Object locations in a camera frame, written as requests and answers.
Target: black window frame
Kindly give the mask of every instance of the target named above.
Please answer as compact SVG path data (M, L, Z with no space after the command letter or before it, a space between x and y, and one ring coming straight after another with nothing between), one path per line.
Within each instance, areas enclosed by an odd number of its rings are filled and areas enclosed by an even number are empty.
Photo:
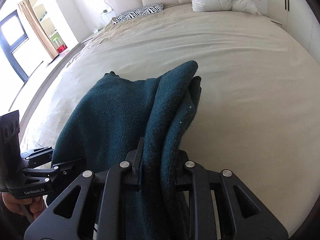
M9 43L7 42L2 30L1 30L1 27L5 22L7 22L9 19L11 19L14 16L17 17L24 34L17 41L15 41L14 44L12 44L10 46ZM8 16L6 16L0 22L0 45L1 45L1 48L2 48L5 56L7 57L10 65L12 66L12 68L15 70L15 72L18 74L18 76L22 79L22 81L24 83L28 81L29 77L26 74L26 72L23 70L23 68L20 66L20 64L18 63L18 61L14 57L13 53L19 48L19 46L21 46L28 39L29 38L27 36L27 33L26 33L25 29L23 28L23 26L21 24L21 21L20 21L20 18L18 16L17 10L13 11L12 13L10 13Z

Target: window pane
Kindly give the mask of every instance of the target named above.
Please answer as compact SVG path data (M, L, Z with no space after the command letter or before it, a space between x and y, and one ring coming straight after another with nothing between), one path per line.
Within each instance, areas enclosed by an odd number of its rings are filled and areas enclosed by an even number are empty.
M36 50L36 48L38 48L36 44L29 39L13 53L13 56L28 76L30 76L42 62L41 56L43 56L43 54Z
M10 46L24 34L23 29L21 28L19 20L16 16L13 16L9 20L7 20L2 25L1 30Z
M23 81L14 71L0 47L0 115L6 114Z

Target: white pillow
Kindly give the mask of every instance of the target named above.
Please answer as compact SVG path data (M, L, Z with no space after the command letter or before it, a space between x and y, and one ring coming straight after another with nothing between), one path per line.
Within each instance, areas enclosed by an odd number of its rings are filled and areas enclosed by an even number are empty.
M236 11L259 13L252 0L191 0L195 12Z

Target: sweater sleeve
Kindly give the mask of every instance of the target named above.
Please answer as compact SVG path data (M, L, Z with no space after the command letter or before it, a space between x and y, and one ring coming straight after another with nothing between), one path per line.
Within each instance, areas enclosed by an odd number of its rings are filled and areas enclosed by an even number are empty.
M23 235L30 223L19 214L10 212L0 197L0 240L23 240Z

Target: pillow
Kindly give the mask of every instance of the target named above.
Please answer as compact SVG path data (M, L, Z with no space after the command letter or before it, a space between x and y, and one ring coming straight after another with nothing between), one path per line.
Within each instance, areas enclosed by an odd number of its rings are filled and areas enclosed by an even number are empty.
M133 10L119 14L119 16L115 19L114 24L118 24L119 22L133 19L139 16L144 16L147 14L152 14L152 13L157 13L162 11L163 11L163 3L147 5L142 8L133 9Z
M191 0L195 12L236 11L259 13L252 0Z

